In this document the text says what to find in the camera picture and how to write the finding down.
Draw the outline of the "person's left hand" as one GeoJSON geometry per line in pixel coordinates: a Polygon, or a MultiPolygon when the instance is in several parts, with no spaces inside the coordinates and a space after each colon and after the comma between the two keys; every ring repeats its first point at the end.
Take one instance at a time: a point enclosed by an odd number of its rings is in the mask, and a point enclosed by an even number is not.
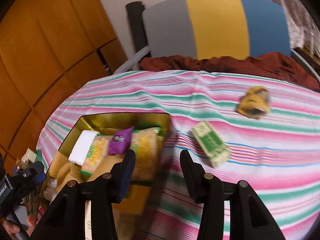
{"type": "MultiPolygon", "coordinates": [[[[36,218],[33,215],[29,215],[27,217],[27,223],[28,229],[26,232],[30,236],[37,225],[36,218]]],[[[17,240],[16,234],[20,232],[20,228],[15,223],[12,223],[4,218],[1,218],[1,224],[4,226],[11,239],[17,240]]]]}

